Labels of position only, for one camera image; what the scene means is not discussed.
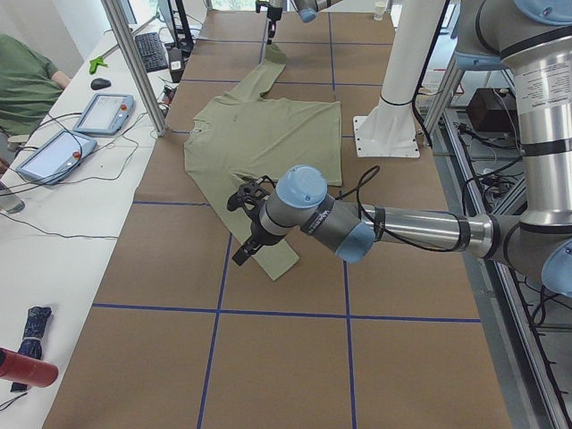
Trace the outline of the olive green long-sleeve shirt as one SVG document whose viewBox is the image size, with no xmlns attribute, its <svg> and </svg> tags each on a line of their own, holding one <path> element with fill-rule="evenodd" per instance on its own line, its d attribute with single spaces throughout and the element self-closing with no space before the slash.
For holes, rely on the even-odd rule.
<svg viewBox="0 0 572 429">
<path fill-rule="evenodd" d="M 328 184 L 342 184 L 340 103 L 264 97 L 286 63 L 278 45 L 268 46 L 263 62 L 195 116 L 184 144 L 186 173 L 240 242 L 250 235 L 250 220 L 229 211 L 227 201 L 244 181 L 278 180 L 309 164 Z"/>
</svg>

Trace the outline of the black power adapter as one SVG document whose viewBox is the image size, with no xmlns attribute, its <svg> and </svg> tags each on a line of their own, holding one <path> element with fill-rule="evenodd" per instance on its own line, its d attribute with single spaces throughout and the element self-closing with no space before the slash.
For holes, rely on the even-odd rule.
<svg viewBox="0 0 572 429">
<path fill-rule="evenodd" d="M 168 52 L 169 72 L 173 83 L 179 83 L 184 73 L 184 60 L 182 51 L 172 47 Z"/>
</svg>

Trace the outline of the paper cup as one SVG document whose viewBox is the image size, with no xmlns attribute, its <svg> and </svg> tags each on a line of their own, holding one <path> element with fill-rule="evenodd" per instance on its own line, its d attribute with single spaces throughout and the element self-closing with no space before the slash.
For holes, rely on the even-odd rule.
<svg viewBox="0 0 572 429">
<path fill-rule="evenodd" d="M 374 20 L 382 21 L 386 12 L 387 2 L 385 0 L 374 3 Z"/>
</svg>

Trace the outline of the black keyboard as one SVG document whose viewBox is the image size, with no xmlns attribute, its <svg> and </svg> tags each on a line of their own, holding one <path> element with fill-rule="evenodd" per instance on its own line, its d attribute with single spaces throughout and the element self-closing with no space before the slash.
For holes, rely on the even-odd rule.
<svg viewBox="0 0 572 429">
<path fill-rule="evenodd" d="M 169 68 L 164 45 L 157 32 L 138 34 L 134 37 L 134 42 L 146 72 L 157 72 Z"/>
</svg>

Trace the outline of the far teach pendant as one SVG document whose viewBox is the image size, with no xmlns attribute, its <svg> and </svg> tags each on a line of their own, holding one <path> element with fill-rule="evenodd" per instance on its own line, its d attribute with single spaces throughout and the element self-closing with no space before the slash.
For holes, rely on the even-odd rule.
<svg viewBox="0 0 572 429">
<path fill-rule="evenodd" d="M 95 94 L 73 130 L 89 136 L 113 136 L 128 121 L 134 106 L 135 100 L 132 95 Z"/>
</svg>

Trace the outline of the teach pendant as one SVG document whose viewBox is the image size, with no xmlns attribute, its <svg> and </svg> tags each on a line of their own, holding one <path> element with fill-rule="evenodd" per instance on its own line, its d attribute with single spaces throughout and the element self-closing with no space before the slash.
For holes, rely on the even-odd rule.
<svg viewBox="0 0 572 429">
<path fill-rule="evenodd" d="M 132 95 L 95 94 L 73 130 L 89 136 L 113 136 L 128 121 L 134 106 L 135 100 Z"/>
<path fill-rule="evenodd" d="M 97 141 L 74 131 L 61 130 L 15 171 L 24 179 L 40 185 L 54 185 L 65 179 L 90 155 Z"/>
</svg>

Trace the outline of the green plastic clip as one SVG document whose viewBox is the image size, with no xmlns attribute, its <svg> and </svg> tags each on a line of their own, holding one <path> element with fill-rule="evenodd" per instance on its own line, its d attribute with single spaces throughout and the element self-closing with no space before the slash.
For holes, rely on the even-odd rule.
<svg viewBox="0 0 572 429">
<path fill-rule="evenodd" d="M 105 58 L 102 55 L 100 55 L 89 61 L 88 72 L 90 75 L 94 75 L 99 68 L 107 66 L 108 64 L 106 63 Z"/>
</svg>

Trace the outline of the black computer mouse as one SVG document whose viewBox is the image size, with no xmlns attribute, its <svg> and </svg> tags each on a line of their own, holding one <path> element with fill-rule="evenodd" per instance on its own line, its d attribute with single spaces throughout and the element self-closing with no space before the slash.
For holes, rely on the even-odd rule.
<svg viewBox="0 0 572 429">
<path fill-rule="evenodd" d="M 109 88 L 111 85 L 112 85 L 112 82 L 110 80 L 103 79 L 103 78 L 96 78 L 90 82 L 90 87 L 93 90 L 100 90 L 100 89 L 104 89 L 104 88 Z"/>
</svg>

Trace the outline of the near teach pendant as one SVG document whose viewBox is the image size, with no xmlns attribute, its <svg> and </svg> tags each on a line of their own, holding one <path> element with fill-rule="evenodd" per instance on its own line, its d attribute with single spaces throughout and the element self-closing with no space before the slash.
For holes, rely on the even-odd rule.
<svg viewBox="0 0 572 429">
<path fill-rule="evenodd" d="M 74 131 L 61 130 L 15 171 L 24 179 L 40 185 L 54 185 L 65 179 L 90 155 L 97 141 Z"/>
</svg>

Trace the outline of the folded dark blue umbrella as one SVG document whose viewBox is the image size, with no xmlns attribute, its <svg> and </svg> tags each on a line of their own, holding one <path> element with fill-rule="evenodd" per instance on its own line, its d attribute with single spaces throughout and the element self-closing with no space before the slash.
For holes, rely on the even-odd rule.
<svg viewBox="0 0 572 429">
<path fill-rule="evenodd" d="M 17 353 L 41 360 L 41 341 L 44 337 L 46 324 L 52 314 L 50 307 L 32 307 L 28 310 L 28 317 L 24 327 L 21 345 Z M 25 392 L 29 388 L 26 384 L 12 383 L 11 392 Z"/>
</svg>

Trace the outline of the person in green shirt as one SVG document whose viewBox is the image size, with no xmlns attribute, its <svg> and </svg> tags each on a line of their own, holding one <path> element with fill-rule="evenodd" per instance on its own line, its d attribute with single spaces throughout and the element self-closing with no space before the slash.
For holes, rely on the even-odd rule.
<svg viewBox="0 0 572 429">
<path fill-rule="evenodd" d="M 1 35 L 1 132 L 30 134 L 49 113 L 71 79 L 42 54 Z"/>
</svg>

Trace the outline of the red bottle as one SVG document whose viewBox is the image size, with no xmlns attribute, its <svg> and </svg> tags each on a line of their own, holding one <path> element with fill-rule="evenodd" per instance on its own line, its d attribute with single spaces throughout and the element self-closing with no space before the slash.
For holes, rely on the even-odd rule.
<svg viewBox="0 0 572 429">
<path fill-rule="evenodd" d="M 58 375 L 55 365 L 1 349 L 1 378 L 4 380 L 44 388 L 54 383 Z"/>
</svg>

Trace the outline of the aluminium frame post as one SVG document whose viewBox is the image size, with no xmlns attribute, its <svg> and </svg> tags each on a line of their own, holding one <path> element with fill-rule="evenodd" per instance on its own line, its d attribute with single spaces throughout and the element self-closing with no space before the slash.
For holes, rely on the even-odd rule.
<svg viewBox="0 0 572 429">
<path fill-rule="evenodd" d="M 162 137 L 167 131 L 166 121 L 156 100 L 144 64 L 140 59 L 125 12 L 119 1 L 102 0 L 101 4 L 156 134 Z"/>
</svg>

